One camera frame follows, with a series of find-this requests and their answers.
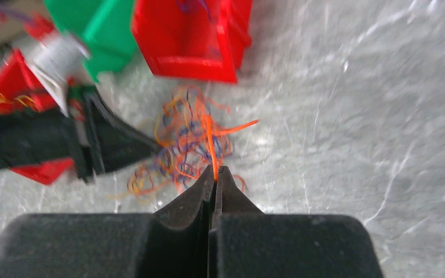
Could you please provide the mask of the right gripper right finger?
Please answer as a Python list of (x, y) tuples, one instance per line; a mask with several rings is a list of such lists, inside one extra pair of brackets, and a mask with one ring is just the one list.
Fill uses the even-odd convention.
[(342, 214), (265, 214), (218, 170), (209, 277), (383, 277), (371, 237)]

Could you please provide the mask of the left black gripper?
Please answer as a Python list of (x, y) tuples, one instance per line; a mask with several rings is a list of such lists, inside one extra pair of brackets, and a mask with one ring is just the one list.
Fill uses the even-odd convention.
[[(116, 116), (95, 86), (84, 87), (85, 130), (96, 174), (107, 174), (161, 151), (151, 137)], [(71, 158), (77, 176), (87, 180), (92, 169), (75, 122), (59, 109), (0, 115), (0, 170)]]

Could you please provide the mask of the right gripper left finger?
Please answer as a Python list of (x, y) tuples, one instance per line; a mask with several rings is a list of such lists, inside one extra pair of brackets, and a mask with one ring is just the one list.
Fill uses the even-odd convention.
[(213, 170), (157, 212), (25, 214), (0, 234), (0, 277), (208, 277)]

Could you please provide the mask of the small red plastic bin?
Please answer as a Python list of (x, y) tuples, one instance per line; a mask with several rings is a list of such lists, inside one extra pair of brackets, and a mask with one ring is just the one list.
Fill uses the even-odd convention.
[[(13, 49), (0, 68), (0, 114), (22, 112), (29, 108), (44, 112), (58, 105), (40, 84), (24, 61), (22, 52)], [(42, 185), (50, 186), (74, 165), (71, 158), (39, 163), (10, 170)]]

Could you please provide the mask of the green plastic bin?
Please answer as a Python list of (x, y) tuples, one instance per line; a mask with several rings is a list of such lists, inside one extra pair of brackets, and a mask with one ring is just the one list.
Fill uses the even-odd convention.
[(138, 53), (131, 31), (134, 0), (43, 1), (55, 27), (78, 36), (90, 56), (83, 62), (96, 82), (101, 72), (123, 70)]

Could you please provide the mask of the large red plastic bin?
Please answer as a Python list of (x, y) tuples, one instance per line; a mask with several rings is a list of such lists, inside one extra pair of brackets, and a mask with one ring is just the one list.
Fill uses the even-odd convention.
[(132, 33), (155, 76), (237, 83), (252, 0), (135, 1)]

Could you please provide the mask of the tan plastic toolbox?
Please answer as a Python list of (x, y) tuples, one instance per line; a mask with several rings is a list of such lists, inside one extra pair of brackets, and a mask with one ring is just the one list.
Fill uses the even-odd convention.
[(0, 45), (24, 33), (23, 24), (31, 22), (36, 15), (50, 17), (42, 1), (0, 1)]

